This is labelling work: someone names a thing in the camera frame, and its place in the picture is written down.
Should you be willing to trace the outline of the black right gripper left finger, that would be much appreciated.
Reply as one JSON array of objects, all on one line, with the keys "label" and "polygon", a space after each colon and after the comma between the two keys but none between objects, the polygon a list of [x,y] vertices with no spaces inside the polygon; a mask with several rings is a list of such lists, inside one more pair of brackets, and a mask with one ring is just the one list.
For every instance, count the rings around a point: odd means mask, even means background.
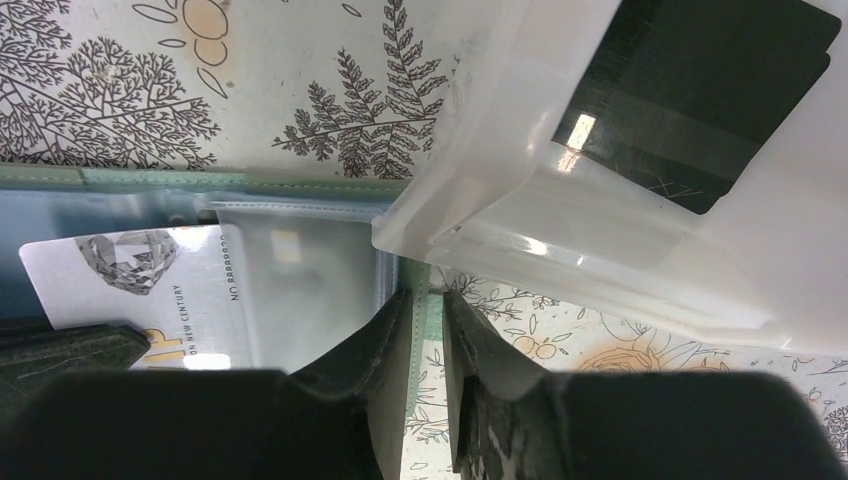
[{"label": "black right gripper left finger", "polygon": [[412,294],[307,366],[81,371],[48,383],[3,436],[5,479],[395,479]]}]

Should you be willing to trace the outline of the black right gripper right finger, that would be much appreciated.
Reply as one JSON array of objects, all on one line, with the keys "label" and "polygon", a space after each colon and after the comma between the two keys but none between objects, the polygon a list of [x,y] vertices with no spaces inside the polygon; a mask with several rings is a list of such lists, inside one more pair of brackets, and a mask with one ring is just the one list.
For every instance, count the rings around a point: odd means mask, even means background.
[{"label": "black right gripper right finger", "polygon": [[843,479],[818,420],[758,372],[549,371],[443,297],[453,470],[464,479]]}]

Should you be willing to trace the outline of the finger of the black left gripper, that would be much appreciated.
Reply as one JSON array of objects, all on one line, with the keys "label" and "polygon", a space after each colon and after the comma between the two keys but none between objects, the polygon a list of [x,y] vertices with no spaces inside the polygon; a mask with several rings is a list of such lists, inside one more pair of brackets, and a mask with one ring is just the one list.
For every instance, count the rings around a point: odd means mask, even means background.
[{"label": "finger of the black left gripper", "polygon": [[128,325],[1,332],[1,422],[8,424],[44,384],[78,369],[123,369],[147,354],[147,336]]}]

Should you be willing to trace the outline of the green leather card holder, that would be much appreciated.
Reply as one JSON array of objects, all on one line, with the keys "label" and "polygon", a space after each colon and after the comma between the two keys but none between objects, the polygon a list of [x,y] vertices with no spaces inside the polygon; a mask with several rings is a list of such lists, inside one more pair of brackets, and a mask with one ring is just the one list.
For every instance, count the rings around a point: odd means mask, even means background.
[{"label": "green leather card holder", "polygon": [[[20,259],[19,250],[25,244],[144,229],[220,227],[212,207],[220,201],[357,202],[380,205],[385,210],[400,191],[401,185],[396,182],[287,179],[253,185],[230,174],[4,167],[1,332],[21,327],[54,328]],[[424,274],[419,264],[398,261],[398,284],[393,295],[400,290],[412,294],[409,380],[418,370],[414,353],[420,344],[422,318],[418,308],[425,300]]]}]

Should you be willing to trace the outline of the white credit card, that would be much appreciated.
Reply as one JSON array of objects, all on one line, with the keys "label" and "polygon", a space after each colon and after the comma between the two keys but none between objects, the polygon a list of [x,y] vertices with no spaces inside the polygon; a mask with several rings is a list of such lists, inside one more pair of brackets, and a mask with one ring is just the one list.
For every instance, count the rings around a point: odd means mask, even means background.
[{"label": "white credit card", "polygon": [[249,368],[241,295],[219,226],[144,229],[33,242],[19,250],[56,329],[129,325],[137,369]]}]

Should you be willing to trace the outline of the white plastic card box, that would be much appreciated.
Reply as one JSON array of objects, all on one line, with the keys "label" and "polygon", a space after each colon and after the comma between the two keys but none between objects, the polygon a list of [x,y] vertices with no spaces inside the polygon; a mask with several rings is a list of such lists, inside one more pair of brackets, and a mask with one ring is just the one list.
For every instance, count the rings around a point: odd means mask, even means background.
[{"label": "white plastic card box", "polygon": [[697,215],[553,139],[624,1],[448,1],[460,62],[384,251],[708,343],[847,352],[847,5],[830,65]]}]

